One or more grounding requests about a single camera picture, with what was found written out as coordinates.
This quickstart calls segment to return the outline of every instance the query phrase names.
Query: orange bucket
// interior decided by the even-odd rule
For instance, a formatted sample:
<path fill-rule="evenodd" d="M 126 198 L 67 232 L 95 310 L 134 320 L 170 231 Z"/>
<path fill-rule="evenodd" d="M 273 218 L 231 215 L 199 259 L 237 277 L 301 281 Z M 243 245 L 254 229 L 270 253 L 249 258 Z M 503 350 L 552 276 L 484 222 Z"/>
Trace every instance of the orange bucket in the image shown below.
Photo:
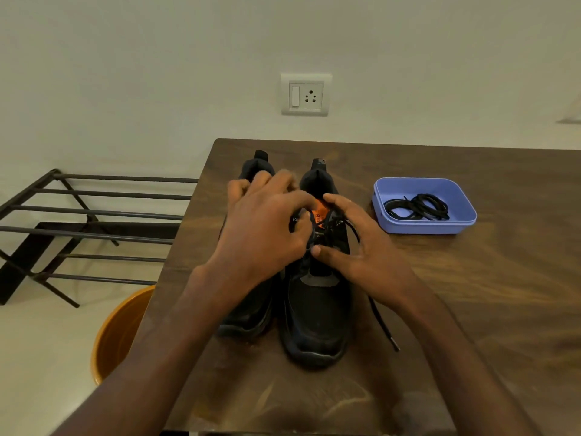
<path fill-rule="evenodd" d="M 129 353 L 155 286 L 131 294 L 107 317 L 93 344 L 91 373 L 99 385 Z"/>

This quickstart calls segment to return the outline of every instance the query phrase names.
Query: shoe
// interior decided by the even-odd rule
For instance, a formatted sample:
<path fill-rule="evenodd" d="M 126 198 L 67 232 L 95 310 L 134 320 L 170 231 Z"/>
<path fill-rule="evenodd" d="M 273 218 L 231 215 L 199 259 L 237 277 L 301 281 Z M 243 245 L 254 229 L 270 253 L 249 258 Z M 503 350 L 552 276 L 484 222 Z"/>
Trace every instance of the shoe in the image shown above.
<path fill-rule="evenodd" d="M 268 154 L 257 150 L 254 158 L 244 162 L 239 179 L 252 179 L 259 171 L 268 171 L 274 175 L 274 168 L 268 163 Z M 279 285 L 276 275 L 260 283 L 234 308 L 234 310 L 218 326 L 216 334 L 220 337 L 237 337 L 252 339 L 260 335 L 272 318 L 273 286 Z"/>
<path fill-rule="evenodd" d="M 308 368 L 336 363 L 347 349 L 352 326 L 351 285 L 338 271 L 311 256 L 313 245 L 325 245 L 349 254 L 345 216 L 323 203 L 323 194 L 337 194 L 325 161 L 315 159 L 300 188 L 319 200 L 311 212 L 313 236 L 304 256 L 287 266 L 281 294 L 279 330 L 288 355 Z M 290 228 L 298 215 L 291 220 Z"/>

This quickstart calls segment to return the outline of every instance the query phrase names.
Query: finger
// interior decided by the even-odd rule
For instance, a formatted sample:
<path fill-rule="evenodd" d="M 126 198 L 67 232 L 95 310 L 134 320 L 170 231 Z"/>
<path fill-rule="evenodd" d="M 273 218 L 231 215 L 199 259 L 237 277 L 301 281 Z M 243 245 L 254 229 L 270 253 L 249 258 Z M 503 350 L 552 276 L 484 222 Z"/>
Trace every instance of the finger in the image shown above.
<path fill-rule="evenodd" d="M 296 225 L 294 225 L 294 233 L 291 237 L 294 239 L 294 259 L 298 259 L 304 255 L 307 249 L 307 242 L 313 235 L 313 224 L 311 223 L 311 214 L 308 211 L 303 211 Z"/>
<path fill-rule="evenodd" d="M 307 208 L 310 210 L 317 208 L 317 200 L 306 191 L 295 190 L 281 197 L 285 202 L 285 210 L 289 214 L 292 214 L 301 208 Z"/>
<path fill-rule="evenodd" d="M 373 219 L 365 212 L 365 210 L 358 204 L 353 203 L 347 197 L 340 196 L 339 194 L 323 194 L 323 199 L 326 202 L 336 205 L 341 211 L 345 213 L 347 217 L 353 223 L 356 230 L 365 230 L 369 223 L 373 222 Z"/>
<path fill-rule="evenodd" d="M 311 255 L 331 268 L 337 269 L 349 279 L 352 275 L 354 261 L 357 260 L 337 249 L 322 245 L 314 245 L 311 248 Z"/>
<path fill-rule="evenodd" d="M 272 179 L 272 176 L 268 171 L 259 171 L 256 173 L 252 179 L 251 186 L 248 188 L 248 194 L 254 194 L 258 190 L 264 188 L 264 186 Z"/>
<path fill-rule="evenodd" d="M 294 174 L 288 170 L 280 170 L 268 183 L 268 190 L 272 193 L 282 193 L 289 190 L 296 183 Z"/>
<path fill-rule="evenodd" d="M 242 198 L 248 190 L 250 182 L 246 179 L 231 180 L 228 182 L 228 212 Z"/>

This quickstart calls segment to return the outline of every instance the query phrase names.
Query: switch plate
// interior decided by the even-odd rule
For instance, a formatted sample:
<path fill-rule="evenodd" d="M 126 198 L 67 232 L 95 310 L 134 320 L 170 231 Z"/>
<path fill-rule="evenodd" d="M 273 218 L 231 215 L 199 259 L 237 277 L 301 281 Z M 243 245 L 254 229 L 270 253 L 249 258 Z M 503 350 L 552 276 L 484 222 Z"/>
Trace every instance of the switch plate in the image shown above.
<path fill-rule="evenodd" d="M 327 116 L 329 114 L 330 73 L 281 73 L 282 114 Z M 299 104 L 296 105 L 296 89 Z"/>

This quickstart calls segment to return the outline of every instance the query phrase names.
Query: blue plastic container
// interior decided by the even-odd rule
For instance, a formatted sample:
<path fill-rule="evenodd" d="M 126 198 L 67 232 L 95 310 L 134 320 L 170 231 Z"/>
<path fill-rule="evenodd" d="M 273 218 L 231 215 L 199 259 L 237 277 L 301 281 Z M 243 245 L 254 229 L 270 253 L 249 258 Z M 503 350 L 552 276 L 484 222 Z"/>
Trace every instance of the blue plastic container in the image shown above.
<path fill-rule="evenodd" d="M 476 211 L 456 182 L 449 179 L 428 177 L 382 177 L 373 186 L 373 207 L 379 226 L 393 234 L 458 234 L 465 227 L 474 225 Z M 389 199 L 412 199 L 417 194 L 433 194 L 448 205 L 449 220 L 398 220 L 390 217 L 383 207 Z M 405 208 L 393 210 L 400 216 L 408 216 Z"/>

